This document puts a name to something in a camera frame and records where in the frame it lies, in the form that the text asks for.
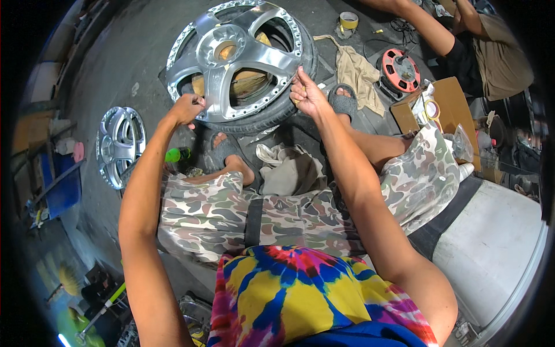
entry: wheel rim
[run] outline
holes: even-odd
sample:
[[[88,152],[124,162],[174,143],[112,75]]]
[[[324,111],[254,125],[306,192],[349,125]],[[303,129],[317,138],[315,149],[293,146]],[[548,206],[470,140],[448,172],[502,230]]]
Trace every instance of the wheel rim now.
[[[233,7],[249,7],[228,23],[219,21],[215,14]],[[255,39],[256,31],[267,21],[281,18],[293,37],[292,52],[267,46]],[[183,50],[176,60],[181,45],[196,31],[199,43]],[[219,59],[219,52],[233,46],[227,59]],[[178,84],[185,77],[201,73],[204,77],[206,110],[198,120],[228,122],[255,114],[274,101],[289,85],[301,62],[302,38],[298,24],[286,10],[265,1],[230,1],[215,6],[189,23],[171,48],[166,64],[168,92],[175,102],[179,97]],[[235,72],[254,68],[272,74],[276,86],[249,105],[233,108],[229,86]]]
[[[97,163],[110,187],[122,189],[121,174],[147,146],[147,134],[139,113],[131,107],[113,107],[100,121],[97,133]]]

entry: black slide sandal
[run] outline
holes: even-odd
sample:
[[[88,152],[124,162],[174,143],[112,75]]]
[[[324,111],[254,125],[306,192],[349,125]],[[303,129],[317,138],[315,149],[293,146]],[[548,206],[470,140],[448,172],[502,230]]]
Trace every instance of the black slide sandal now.
[[[214,140],[216,136],[218,136],[218,134],[219,132],[214,132],[214,134],[210,137],[210,147],[212,148],[212,150],[210,151],[210,153],[208,153],[208,155],[214,162],[214,165],[216,165],[216,168],[218,170],[223,170],[225,168],[225,158],[230,155],[236,154],[240,156],[241,159],[243,159],[243,161],[254,173],[254,181],[251,184],[243,187],[243,189],[250,186],[259,187],[262,182],[262,177],[260,176],[258,170],[256,170],[256,168],[254,167],[254,165],[246,158],[245,154],[241,150],[239,142],[237,142],[237,139],[232,135],[226,134],[228,137],[222,140],[216,147],[214,147]]]
[[[351,97],[346,97],[345,95],[337,95],[337,90],[339,88],[343,88],[346,90]],[[345,83],[339,83],[332,90],[330,90],[330,94],[327,96],[327,101],[333,107],[335,113],[345,113],[349,116],[352,121],[352,118],[355,116],[357,109],[358,109],[358,101],[356,99],[356,94],[353,88],[350,85]]]

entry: camouflage shorts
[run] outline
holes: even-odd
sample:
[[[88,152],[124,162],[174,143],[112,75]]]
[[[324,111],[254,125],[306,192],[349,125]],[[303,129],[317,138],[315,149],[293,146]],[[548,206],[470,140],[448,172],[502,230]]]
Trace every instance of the camouflage shorts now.
[[[243,191],[243,175],[229,172],[203,184],[164,174],[158,239],[180,260],[218,262],[244,248],[250,201],[263,199],[261,245],[302,245],[335,256],[364,254],[335,182],[294,197]],[[391,213],[407,235],[439,214],[457,193],[459,170],[439,131],[427,125],[403,155],[380,174]]]

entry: metal rim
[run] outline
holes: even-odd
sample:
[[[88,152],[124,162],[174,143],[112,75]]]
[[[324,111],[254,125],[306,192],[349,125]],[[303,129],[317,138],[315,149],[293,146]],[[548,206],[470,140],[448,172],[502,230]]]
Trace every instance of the metal rim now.
[[[97,163],[110,187],[122,189],[121,174],[147,147],[147,133],[139,113],[131,107],[109,109],[97,132]]]
[[[215,14],[223,10],[248,6],[242,14],[228,23],[219,21]],[[281,18],[293,37],[292,52],[267,46],[255,39],[256,31],[268,20]],[[199,43],[176,60],[183,43],[196,31]],[[236,48],[226,60],[218,60],[222,44],[232,43]],[[215,6],[193,23],[189,23],[174,42],[166,64],[168,92],[175,102],[180,97],[178,83],[194,73],[204,76],[206,110],[198,120],[228,122],[255,114],[274,101],[291,83],[301,62],[302,38],[299,25],[286,10],[265,1],[235,0]],[[229,85],[233,74],[241,68],[255,68],[276,78],[276,86],[249,105],[233,108],[229,100]]]

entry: hand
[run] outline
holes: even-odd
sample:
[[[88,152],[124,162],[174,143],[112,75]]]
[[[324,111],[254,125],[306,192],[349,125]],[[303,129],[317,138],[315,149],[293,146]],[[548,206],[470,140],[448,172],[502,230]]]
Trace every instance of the hand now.
[[[320,116],[323,110],[331,108],[326,96],[304,72],[302,66],[299,66],[293,78],[289,98],[293,102],[298,101],[297,108],[312,118]]]
[[[183,94],[168,112],[168,116],[175,117],[177,125],[187,124],[193,130],[191,123],[195,117],[204,110],[206,101],[198,94]]]

